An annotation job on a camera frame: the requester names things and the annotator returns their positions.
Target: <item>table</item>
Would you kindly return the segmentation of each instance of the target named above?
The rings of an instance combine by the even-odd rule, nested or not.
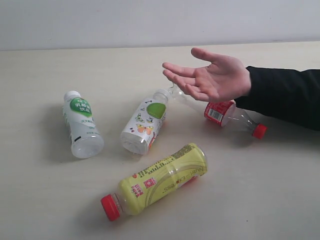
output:
[[[245,65],[319,68],[320,42],[210,45]],[[264,139],[230,134],[178,102],[148,155],[120,146],[140,101],[171,86],[162,62],[202,66],[189,46],[0,52],[0,239],[319,240],[320,134],[257,113]],[[104,150],[70,151],[65,92],[91,104]],[[140,215],[108,222],[101,197],[124,177],[195,142],[209,171]]]

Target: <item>black sleeve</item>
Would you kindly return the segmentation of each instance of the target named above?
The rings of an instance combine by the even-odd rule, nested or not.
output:
[[[235,99],[238,108],[320,131],[320,69],[247,69],[251,91]]]

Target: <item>human hand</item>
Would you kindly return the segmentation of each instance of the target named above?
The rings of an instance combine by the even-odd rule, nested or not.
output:
[[[187,95],[204,102],[225,102],[249,94],[250,73],[234,57],[192,48],[191,54],[211,64],[204,67],[182,67],[165,62],[163,74]]]

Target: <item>bottle label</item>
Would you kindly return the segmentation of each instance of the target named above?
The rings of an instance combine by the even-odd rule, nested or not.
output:
[[[63,105],[62,113],[69,129],[71,144],[86,137],[100,135],[87,100],[81,97],[68,99]]]
[[[166,105],[146,98],[135,111],[123,132],[141,137],[150,149],[166,118]]]
[[[234,104],[235,104],[234,101],[224,101],[224,102],[217,102],[217,103],[209,102],[205,108],[204,116],[207,119],[222,126],[226,112]]]
[[[125,178],[119,187],[133,215],[207,172],[207,161],[194,143],[185,145],[175,154]]]

